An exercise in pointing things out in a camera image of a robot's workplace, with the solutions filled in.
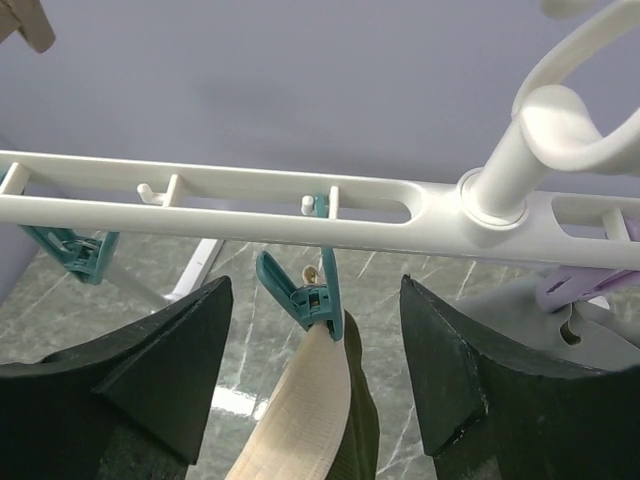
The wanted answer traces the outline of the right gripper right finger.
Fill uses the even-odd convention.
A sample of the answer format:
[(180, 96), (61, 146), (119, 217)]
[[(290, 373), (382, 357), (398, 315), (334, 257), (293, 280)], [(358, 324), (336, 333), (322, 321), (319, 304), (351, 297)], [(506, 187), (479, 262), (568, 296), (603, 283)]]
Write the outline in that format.
[(639, 369), (553, 358), (475, 322), (410, 277), (404, 349), (440, 479), (635, 479)]

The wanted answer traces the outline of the wooden clip hanger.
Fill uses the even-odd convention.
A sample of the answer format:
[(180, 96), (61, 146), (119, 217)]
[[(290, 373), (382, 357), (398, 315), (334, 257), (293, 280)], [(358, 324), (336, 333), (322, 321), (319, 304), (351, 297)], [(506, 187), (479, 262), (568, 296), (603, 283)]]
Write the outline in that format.
[(40, 54), (56, 40), (40, 0), (1, 0), (0, 42), (15, 32)]

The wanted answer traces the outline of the olive green underwear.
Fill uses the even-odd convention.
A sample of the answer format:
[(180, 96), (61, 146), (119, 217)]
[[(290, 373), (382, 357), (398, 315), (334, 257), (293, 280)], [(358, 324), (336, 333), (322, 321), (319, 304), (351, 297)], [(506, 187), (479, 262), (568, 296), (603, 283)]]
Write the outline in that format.
[(228, 478), (375, 478), (378, 410), (350, 313), (344, 327), (338, 342), (323, 325), (305, 334)]

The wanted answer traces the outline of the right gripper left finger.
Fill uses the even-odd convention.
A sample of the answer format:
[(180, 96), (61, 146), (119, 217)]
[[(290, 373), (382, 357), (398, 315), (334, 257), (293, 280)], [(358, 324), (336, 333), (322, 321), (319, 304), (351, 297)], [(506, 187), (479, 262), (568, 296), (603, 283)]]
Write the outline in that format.
[(1, 368), (5, 479), (182, 479), (199, 457), (233, 308), (222, 276), (36, 363)]

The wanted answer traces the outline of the grey underwear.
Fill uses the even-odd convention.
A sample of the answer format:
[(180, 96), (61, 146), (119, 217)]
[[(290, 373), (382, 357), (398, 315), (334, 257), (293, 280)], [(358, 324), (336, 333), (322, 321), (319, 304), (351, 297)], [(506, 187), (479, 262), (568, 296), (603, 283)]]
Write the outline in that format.
[(639, 326), (578, 301), (553, 313), (535, 299), (536, 273), (463, 298), (454, 307), (490, 329), (551, 357), (616, 371), (639, 364)]

